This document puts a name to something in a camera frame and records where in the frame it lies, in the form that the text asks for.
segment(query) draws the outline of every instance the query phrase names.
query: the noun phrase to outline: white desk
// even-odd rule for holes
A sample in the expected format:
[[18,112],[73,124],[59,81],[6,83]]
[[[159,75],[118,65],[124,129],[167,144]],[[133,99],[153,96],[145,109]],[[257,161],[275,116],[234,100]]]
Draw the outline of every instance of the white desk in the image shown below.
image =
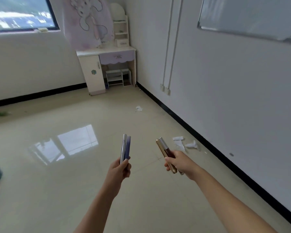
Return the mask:
[[77,51],[90,95],[105,93],[105,82],[101,64],[128,63],[132,73],[132,85],[136,85],[136,49],[131,46],[95,48]]

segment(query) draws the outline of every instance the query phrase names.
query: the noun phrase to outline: hand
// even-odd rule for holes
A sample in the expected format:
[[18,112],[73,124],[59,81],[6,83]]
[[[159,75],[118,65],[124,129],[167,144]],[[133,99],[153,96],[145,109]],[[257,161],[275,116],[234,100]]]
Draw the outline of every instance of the hand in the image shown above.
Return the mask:
[[115,198],[121,188],[122,181],[130,176],[130,169],[132,165],[128,163],[128,159],[125,159],[120,164],[120,158],[114,161],[108,170],[105,182],[102,185],[104,191],[106,191],[110,197]]
[[167,163],[174,165],[180,172],[183,172],[191,180],[195,180],[196,171],[201,169],[193,160],[191,160],[185,153],[179,150],[171,151],[176,158],[166,157],[165,158],[165,167],[167,171],[170,171],[170,168]]

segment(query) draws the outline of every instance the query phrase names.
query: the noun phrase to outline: power socket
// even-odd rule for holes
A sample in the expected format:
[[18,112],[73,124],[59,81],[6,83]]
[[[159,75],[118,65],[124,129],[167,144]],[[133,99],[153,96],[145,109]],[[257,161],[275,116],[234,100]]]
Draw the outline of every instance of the power socket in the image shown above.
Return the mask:
[[160,84],[160,89],[161,89],[162,92],[164,92],[165,86],[163,84]]
[[170,96],[170,89],[165,88],[165,93],[166,93],[166,95]]

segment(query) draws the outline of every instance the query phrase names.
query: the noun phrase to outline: white wall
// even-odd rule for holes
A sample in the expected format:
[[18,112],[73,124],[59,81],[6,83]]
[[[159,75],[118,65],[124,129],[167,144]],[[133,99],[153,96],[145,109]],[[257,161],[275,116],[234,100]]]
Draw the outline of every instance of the white wall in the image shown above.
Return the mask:
[[156,1],[126,3],[138,82],[291,211],[291,45],[198,30],[202,0],[184,0],[169,97],[170,0]]
[[[50,1],[61,27],[61,1]],[[125,6],[124,0],[108,1]],[[84,82],[76,53],[61,31],[0,34],[0,100]]]

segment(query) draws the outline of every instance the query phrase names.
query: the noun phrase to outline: beige tile floor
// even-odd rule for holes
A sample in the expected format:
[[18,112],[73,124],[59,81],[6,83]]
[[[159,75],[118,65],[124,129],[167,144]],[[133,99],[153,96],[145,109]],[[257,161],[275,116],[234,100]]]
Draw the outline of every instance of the beige tile floor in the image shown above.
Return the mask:
[[[143,111],[136,111],[136,106]],[[87,89],[0,108],[0,233],[72,232],[132,136],[131,177],[114,200],[105,232],[225,232],[197,185],[166,172],[155,140],[193,141],[138,88],[114,87],[94,97]],[[278,232],[291,225],[210,151],[187,154]]]

